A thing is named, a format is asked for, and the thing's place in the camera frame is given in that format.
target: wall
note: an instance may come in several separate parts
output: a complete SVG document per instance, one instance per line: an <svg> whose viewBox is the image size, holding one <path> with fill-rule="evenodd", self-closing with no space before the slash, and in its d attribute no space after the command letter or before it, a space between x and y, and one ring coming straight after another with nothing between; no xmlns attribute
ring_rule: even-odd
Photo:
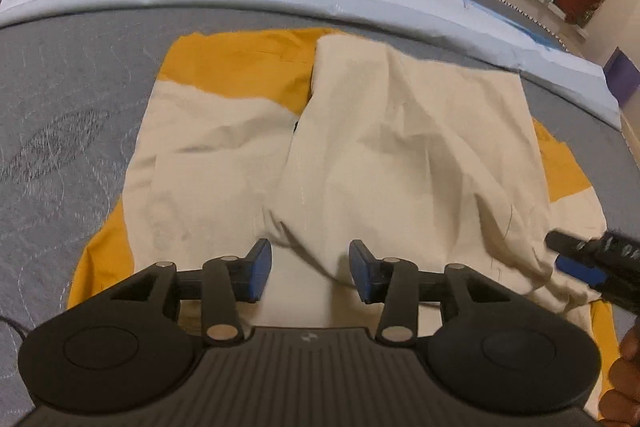
<svg viewBox="0 0 640 427"><path fill-rule="evenodd" d="M582 47L588 60L603 66L619 47L640 66L640 0L606 0L587 24Z"/></svg>

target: mattress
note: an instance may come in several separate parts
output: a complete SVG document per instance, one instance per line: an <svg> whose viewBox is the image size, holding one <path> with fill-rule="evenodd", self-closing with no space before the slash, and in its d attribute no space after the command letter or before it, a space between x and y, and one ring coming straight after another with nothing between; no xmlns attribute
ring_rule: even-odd
<svg viewBox="0 0 640 427"><path fill-rule="evenodd" d="M250 10L113 10L0 30L0 314L34 327L65 308L82 247L122 190L146 101L169 45L191 32L327 22ZM417 58L489 68L360 26L336 27ZM620 133L523 81L532 114L574 152L609 226L640 236L640 172ZM631 318L616 314L618 329ZM0 427L31 407L17 372L19 338L0 325Z"/></svg>

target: yellow fabric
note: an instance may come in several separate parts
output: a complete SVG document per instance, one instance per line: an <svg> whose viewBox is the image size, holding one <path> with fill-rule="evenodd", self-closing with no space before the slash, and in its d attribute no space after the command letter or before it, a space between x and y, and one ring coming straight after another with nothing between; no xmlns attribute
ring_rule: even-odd
<svg viewBox="0 0 640 427"><path fill-rule="evenodd" d="M124 207L118 200L102 228L84 247L69 290L67 308L126 279L133 273L133 254L127 240Z"/></svg>
<svg viewBox="0 0 640 427"><path fill-rule="evenodd" d="M329 28L312 28L181 37L167 53L158 80L227 98L266 98L300 115L310 95L316 41L332 32ZM557 141L541 123L534 120L533 125L550 201L590 188L569 147ZM68 307L125 279L133 269L124 208L119 201L82 253ZM604 393L610 389L609 367L619 357L611 306L601 301L592 303L591 317L602 354Z"/></svg>
<svg viewBox="0 0 640 427"><path fill-rule="evenodd" d="M574 155L565 143L556 140L537 120L533 128L538 138L542 165L545 169L549 201L553 203L566 196L577 194L591 187L591 182L576 163Z"/></svg>
<svg viewBox="0 0 640 427"><path fill-rule="evenodd" d="M167 53L158 80L227 98L266 98L300 115L310 96L316 41L330 33L337 31L310 28L180 37Z"/></svg>

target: gray mattress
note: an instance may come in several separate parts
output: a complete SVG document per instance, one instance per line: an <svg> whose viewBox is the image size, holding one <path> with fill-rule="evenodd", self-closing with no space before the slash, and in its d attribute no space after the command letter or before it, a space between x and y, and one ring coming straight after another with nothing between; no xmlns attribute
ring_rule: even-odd
<svg viewBox="0 0 640 427"><path fill-rule="evenodd" d="M140 9L40 20L0 30L0 314L35 325L63 310L87 240L118 197L146 100L169 45L191 32L326 25L281 14ZM352 26L419 58L482 64ZM640 236L640 174L622 136L524 83L532 114L565 140L610 227ZM616 316L618 330L630 318ZM0 427L31 407L19 338L0 325Z"/></svg>

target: round joint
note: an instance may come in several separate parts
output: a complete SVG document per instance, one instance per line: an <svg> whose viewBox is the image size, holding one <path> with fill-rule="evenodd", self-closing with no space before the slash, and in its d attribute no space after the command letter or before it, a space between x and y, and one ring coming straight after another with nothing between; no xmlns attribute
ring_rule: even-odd
<svg viewBox="0 0 640 427"><path fill-rule="evenodd" d="M404 326L389 326L382 330L382 337L395 344L405 343L414 337L414 332Z"/></svg>
<svg viewBox="0 0 640 427"><path fill-rule="evenodd" d="M231 341L238 336L238 329L231 324L216 324L207 328L207 336L213 341Z"/></svg>

